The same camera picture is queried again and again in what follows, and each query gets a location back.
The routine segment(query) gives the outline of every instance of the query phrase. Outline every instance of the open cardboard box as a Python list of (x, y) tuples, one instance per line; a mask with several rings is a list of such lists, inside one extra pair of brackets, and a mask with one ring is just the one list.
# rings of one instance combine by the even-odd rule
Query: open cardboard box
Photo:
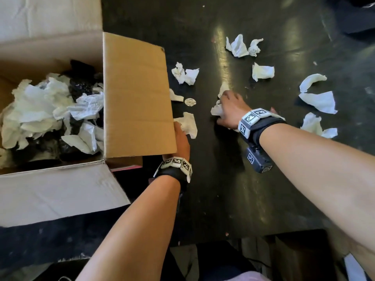
[(19, 9), (2, 23), (16, 36), (5, 29), (8, 38), (0, 39), (0, 109), (13, 101), (11, 91), (22, 79), (36, 84), (50, 72), (68, 70), (71, 59), (93, 65), (104, 73), (105, 151), (97, 160), (74, 165), (0, 170), (0, 226), (129, 204), (109, 167), (142, 165), (142, 156), (176, 151), (164, 50), (102, 32), (100, 0), (29, 0), (26, 7), (6, 2), (1, 11), (21, 6), (26, 22)]

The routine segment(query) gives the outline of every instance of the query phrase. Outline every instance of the person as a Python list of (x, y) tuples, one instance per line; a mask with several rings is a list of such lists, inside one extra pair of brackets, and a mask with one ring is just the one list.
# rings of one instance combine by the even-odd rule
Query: person
[[(251, 110), (232, 91), (224, 92), (221, 103), (223, 117), (217, 123), (232, 129)], [(163, 159), (189, 161), (186, 135), (174, 124), (177, 153)], [(260, 145), (302, 194), (349, 236), (375, 251), (375, 157), (284, 123), (267, 127)], [(157, 177), (115, 223), (77, 280), (160, 280), (179, 195), (177, 179)], [(265, 280), (251, 274), (255, 272), (233, 280)]]

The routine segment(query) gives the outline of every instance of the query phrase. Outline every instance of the person's leg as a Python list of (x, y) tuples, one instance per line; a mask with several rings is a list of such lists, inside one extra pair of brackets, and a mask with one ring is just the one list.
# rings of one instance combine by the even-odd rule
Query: person's leg
[(223, 281), (247, 271), (254, 266), (227, 241), (197, 244), (199, 280)]
[(185, 281), (173, 254), (168, 249), (165, 254), (160, 281)]

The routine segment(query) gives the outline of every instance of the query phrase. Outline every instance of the dark tabletop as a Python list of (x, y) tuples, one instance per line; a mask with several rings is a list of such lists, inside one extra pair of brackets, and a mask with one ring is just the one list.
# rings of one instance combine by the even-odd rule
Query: dark tabletop
[[(198, 136), (189, 140), (194, 173), (181, 198), (171, 245), (323, 228), (328, 219), (279, 169), (265, 174), (252, 170), (242, 156), (245, 143), (237, 133), (217, 126), (210, 109), (227, 80), (251, 107), (272, 106), (297, 127), (314, 112), (322, 117), (323, 129), (338, 128), (334, 140), (375, 154), (374, 37), (340, 33), (324, 0), (102, 3), (104, 30), (164, 47), (170, 87), (197, 101), (193, 107), (172, 102), (175, 118), (185, 111), (194, 114)], [(247, 46), (264, 38), (256, 58), (238, 59), (225, 50), (226, 37), (232, 42), (240, 33)], [(274, 66), (275, 77), (256, 83), (251, 78), (255, 60)], [(195, 85), (178, 84), (171, 74), (177, 61), (200, 69)], [(313, 73), (328, 80), (309, 91), (332, 90), (337, 114), (320, 113), (298, 101), (299, 84)], [(145, 157), (143, 169), (116, 174), (131, 199), (147, 186), (160, 160)], [(0, 267), (91, 256), (125, 208), (0, 229), (6, 241), (0, 246)]]

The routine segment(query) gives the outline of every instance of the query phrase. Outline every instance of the human arm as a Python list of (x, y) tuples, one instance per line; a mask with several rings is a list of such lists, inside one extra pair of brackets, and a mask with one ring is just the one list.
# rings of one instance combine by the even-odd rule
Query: human arm
[[(174, 126), (173, 156), (189, 160), (186, 135), (178, 122)], [(156, 178), (115, 223), (77, 280), (160, 280), (179, 194), (178, 180), (168, 175)]]
[[(225, 92), (224, 118), (237, 128), (251, 108)], [(274, 124), (260, 145), (293, 185), (343, 231), (375, 251), (375, 157), (287, 124)]]

